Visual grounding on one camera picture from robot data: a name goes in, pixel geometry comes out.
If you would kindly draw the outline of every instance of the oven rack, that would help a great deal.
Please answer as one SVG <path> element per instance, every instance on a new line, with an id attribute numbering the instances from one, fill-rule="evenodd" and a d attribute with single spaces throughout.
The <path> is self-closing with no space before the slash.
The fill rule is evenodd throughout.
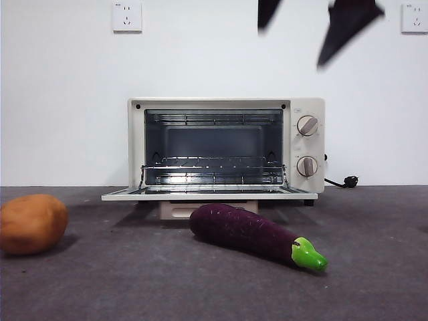
<path id="1" fill-rule="evenodd" d="M 181 184 L 220 184 L 220 185 L 282 185 L 281 172 L 264 172 L 260 174 L 224 174 L 224 173 L 165 173 L 156 176 L 156 185 Z"/>
<path id="2" fill-rule="evenodd" d="M 274 154 L 265 156 L 228 156 L 228 157 L 152 157 L 150 165 L 142 169 L 282 169 Z"/>

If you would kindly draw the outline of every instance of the purple eggplant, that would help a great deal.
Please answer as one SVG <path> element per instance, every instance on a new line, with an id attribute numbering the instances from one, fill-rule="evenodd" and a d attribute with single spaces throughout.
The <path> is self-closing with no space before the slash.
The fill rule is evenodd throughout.
<path id="1" fill-rule="evenodd" d="M 250 251 L 291 266 L 324 271 L 327 260 L 304 237 L 264 217 L 224 204 L 208 204 L 193 211 L 191 231 L 200 239 Z"/>

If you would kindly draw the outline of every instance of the toy vegetable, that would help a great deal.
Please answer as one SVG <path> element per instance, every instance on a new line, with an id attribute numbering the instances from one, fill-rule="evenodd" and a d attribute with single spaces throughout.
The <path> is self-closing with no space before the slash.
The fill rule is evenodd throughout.
<path id="1" fill-rule="evenodd" d="M 1 207 L 0 248 L 16 255 L 46 251 L 62 238 L 67 222 L 66 206 L 55 197 L 18 197 Z"/>
<path id="2" fill-rule="evenodd" d="M 304 237 L 260 215 L 224 204 L 204 205 L 189 219 L 201 239 L 248 250 L 289 265 L 324 271 L 327 260 Z"/>

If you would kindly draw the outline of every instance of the wire rack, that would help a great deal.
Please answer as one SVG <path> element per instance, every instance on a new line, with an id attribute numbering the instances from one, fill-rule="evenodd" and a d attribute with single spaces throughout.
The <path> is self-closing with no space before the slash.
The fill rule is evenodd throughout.
<path id="1" fill-rule="evenodd" d="M 142 167 L 150 185 L 282 185 L 284 165 L 273 153 L 265 156 L 160 157 Z"/>
<path id="2" fill-rule="evenodd" d="M 274 156 L 245 157 L 157 157 L 145 169 L 281 169 Z"/>

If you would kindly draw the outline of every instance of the cream toaster oven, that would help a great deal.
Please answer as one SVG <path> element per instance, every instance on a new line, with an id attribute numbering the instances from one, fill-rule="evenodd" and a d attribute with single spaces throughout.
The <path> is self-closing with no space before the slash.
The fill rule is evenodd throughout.
<path id="1" fill-rule="evenodd" d="M 213 202 L 313 205 L 324 190 L 318 98 L 131 98 L 128 144 L 129 186 L 102 200 L 159 201 L 163 219 Z"/>

